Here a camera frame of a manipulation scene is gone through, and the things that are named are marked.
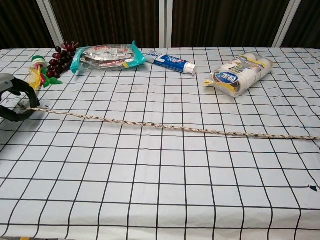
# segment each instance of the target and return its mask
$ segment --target toothpaste cap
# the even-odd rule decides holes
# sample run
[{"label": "toothpaste cap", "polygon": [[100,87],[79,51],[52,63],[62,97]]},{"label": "toothpaste cap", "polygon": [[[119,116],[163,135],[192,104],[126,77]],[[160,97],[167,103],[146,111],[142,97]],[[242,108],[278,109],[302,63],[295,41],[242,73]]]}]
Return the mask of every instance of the toothpaste cap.
[{"label": "toothpaste cap", "polygon": [[192,74],[195,75],[197,72],[197,66],[195,64],[192,64],[190,62],[187,62],[184,66],[184,71],[185,74]]}]

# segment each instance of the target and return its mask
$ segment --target blue toothpaste tube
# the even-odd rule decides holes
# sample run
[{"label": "blue toothpaste tube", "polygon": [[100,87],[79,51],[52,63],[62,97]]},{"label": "blue toothpaste tube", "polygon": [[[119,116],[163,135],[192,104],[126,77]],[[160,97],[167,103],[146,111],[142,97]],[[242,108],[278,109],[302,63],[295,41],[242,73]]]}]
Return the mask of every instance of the blue toothpaste tube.
[{"label": "blue toothpaste tube", "polygon": [[145,58],[149,63],[172,69],[180,73],[195,75],[197,72],[197,66],[195,64],[156,51],[150,51]]}]

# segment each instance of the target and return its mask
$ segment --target toy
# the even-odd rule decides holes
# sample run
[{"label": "toy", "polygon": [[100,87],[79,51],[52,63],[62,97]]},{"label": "toy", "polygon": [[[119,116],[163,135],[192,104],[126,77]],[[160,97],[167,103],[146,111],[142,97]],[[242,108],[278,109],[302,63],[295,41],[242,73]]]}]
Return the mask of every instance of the toy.
[{"label": "toy", "polygon": [[42,56],[34,56],[32,58],[32,65],[33,67],[29,68],[29,75],[27,76],[26,81],[35,91],[42,86],[46,88],[49,85],[58,85],[63,83],[56,77],[48,76],[47,63]]}]

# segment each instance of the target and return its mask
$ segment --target black clamp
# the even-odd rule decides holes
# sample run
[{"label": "black clamp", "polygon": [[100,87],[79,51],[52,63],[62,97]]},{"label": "black clamp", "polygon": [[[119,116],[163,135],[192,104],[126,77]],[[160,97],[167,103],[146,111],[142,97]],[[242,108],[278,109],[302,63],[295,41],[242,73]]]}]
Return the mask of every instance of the black clamp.
[{"label": "black clamp", "polygon": [[[25,81],[15,78],[12,74],[0,74],[0,101],[2,94],[10,92],[16,96],[25,93],[30,101],[30,108],[37,108],[40,105],[35,90]],[[0,117],[11,122],[20,122],[28,119],[35,111],[26,110],[23,113],[16,113],[5,106],[0,105]]]}]

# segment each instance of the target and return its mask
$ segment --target snack bag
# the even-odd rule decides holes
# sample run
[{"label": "snack bag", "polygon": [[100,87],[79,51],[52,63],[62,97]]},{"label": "snack bag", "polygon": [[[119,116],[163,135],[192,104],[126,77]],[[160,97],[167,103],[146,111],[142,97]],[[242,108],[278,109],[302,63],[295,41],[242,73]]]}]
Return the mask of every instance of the snack bag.
[{"label": "snack bag", "polygon": [[111,68],[127,69],[145,61],[146,58],[137,48],[135,41],[132,44],[86,46],[77,49],[70,69],[74,74],[78,70],[91,72]]},{"label": "snack bag", "polygon": [[210,73],[204,84],[236,98],[267,75],[273,64],[267,58],[247,52]]}]

